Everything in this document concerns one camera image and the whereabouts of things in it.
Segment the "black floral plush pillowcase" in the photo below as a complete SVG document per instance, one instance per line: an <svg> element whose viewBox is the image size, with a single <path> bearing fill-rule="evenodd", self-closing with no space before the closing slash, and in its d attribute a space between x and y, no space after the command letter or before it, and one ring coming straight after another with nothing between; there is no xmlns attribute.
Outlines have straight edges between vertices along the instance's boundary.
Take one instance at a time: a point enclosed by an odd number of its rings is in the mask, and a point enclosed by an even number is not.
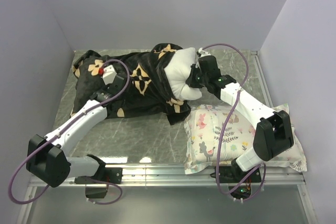
<svg viewBox="0 0 336 224"><path fill-rule="evenodd" d="M171 125L184 121L191 112L191 107L173 94L164 73L175 52L181 47L175 44L161 43L151 51L132 52L115 56L128 67L130 87L116 100L107 105L109 119L134 118L138 116L164 113ZM77 79L76 96L70 113L74 116L97 91L104 89L104 81L99 69L109 55L100 55L88 50L72 65Z"/></svg>

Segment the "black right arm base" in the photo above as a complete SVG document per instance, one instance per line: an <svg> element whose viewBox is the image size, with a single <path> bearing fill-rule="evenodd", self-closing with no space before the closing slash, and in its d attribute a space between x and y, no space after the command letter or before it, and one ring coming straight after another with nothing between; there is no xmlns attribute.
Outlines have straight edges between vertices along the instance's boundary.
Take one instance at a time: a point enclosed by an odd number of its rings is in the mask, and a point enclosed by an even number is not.
<svg viewBox="0 0 336 224"><path fill-rule="evenodd" d="M263 189L266 173L261 173L260 165L247 172L242 172L233 166L221 166L218 173L213 172L211 177L220 185L228 185L227 191L224 191L225 195L231 196L233 201L243 203Z"/></svg>

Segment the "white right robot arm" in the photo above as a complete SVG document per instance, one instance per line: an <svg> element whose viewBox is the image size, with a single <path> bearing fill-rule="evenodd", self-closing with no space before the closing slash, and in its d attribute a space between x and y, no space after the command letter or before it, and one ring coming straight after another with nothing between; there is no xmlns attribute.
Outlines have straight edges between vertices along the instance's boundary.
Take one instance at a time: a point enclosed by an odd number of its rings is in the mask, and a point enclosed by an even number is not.
<svg viewBox="0 0 336 224"><path fill-rule="evenodd" d="M239 83L221 89L220 99L225 105L200 105L185 120L187 174L230 161L232 178L243 182L263 162L288 166L296 140L287 109L267 107Z"/></svg>

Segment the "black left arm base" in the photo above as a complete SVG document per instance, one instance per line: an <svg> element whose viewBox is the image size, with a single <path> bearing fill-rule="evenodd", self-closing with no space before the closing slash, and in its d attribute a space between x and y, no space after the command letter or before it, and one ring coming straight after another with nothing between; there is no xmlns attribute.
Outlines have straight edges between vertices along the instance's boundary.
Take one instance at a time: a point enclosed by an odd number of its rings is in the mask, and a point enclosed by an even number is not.
<svg viewBox="0 0 336 224"><path fill-rule="evenodd" d="M85 185L85 196L88 201L97 205L108 205L117 202L123 194L120 184L122 182L123 168L104 168L95 175L76 177L74 183L76 185ZM106 199L110 188L116 188L119 191L116 199L110 202L98 202L96 200Z"/></svg>

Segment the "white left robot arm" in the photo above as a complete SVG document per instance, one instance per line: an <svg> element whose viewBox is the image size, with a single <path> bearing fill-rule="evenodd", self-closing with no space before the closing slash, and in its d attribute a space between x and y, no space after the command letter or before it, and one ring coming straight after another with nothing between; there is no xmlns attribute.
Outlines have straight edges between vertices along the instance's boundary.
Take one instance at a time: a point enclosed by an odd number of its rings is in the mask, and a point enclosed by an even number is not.
<svg viewBox="0 0 336 224"><path fill-rule="evenodd" d="M122 104L122 93L129 82L127 74L116 75L111 84L94 93L62 126L44 137L33 136L28 143L26 169L53 188L73 177L87 177L93 183L105 180L104 161L94 155L69 157L69 153L95 125Z"/></svg>

